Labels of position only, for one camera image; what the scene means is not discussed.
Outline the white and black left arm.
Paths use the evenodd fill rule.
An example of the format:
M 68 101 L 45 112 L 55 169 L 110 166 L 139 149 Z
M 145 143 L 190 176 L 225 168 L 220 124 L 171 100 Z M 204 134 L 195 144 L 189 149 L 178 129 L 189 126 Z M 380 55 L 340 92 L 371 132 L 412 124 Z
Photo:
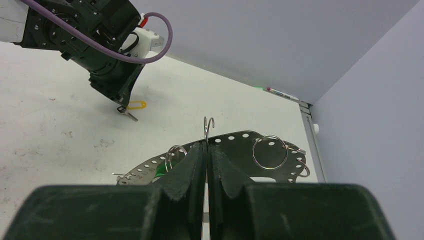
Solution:
M 41 0 L 39 4 L 59 19 L 105 48 L 119 52 L 135 36 L 141 15 L 128 0 Z M 22 48 L 59 51 L 89 72 L 92 88 L 126 107 L 143 69 L 84 43 L 19 0 L 0 3 L 1 39 Z

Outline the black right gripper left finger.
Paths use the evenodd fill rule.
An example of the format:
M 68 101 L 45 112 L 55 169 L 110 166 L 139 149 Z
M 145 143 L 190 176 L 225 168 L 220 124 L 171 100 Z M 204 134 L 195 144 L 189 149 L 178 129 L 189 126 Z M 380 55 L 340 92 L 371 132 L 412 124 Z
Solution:
M 205 146 L 148 185 L 46 185 L 24 201 L 6 240 L 199 240 Z

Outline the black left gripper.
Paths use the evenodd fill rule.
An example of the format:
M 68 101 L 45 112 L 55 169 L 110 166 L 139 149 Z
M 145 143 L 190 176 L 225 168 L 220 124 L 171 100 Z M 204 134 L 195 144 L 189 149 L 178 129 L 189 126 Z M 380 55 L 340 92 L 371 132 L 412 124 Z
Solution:
M 61 20 L 115 53 L 141 19 L 128 0 L 61 0 L 60 4 Z M 92 88 L 117 104 L 129 103 L 143 65 L 108 56 L 65 30 L 59 32 L 59 51 L 62 58 L 89 72 Z

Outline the green plastic key tag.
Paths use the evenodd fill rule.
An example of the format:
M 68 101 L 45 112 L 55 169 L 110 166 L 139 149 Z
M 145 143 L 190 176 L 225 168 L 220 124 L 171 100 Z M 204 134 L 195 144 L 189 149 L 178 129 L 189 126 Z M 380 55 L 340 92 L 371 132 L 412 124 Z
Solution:
M 159 165 L 156 167 L 156 172 L 155 172 L 154 179 L 161 178 L 161 177 L 162 177 L 162 176 L 164 176 L 167 172 L 168 172 L 168 171 L 167 171 L 166 163 L 165 163 L 165 162 L 162 162 L 161 164 L 159 164 Z

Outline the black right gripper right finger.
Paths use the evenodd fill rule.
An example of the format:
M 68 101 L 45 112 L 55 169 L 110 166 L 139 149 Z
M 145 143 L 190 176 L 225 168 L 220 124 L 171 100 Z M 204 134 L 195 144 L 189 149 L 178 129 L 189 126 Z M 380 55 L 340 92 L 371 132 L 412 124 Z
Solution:
M 255 182 L 217 146 L 208 149 L 213 240 L 393 240 L 368 189 L 355 184 Z

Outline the large metal keyring organizer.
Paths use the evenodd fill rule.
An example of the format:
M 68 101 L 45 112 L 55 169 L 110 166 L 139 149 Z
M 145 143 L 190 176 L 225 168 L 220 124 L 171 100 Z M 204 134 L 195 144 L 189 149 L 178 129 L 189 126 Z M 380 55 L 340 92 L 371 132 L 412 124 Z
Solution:
M 307 165 L 306 151 L 273 135 L 261 135 L 252 130 L 236 131 L 208 137 L 210 146 L 218 146 L 229 160 L 247 176 L 265 182 L 295 183 L 297 178 L 307 178 L 311 171 Z M 156 168 L 165 162 L 171 171 L 196 144 L 195 141 L 171 146 L 164 153 L 140 163 L 127 173 L 118 173 L 118 186 L 149 185 Z

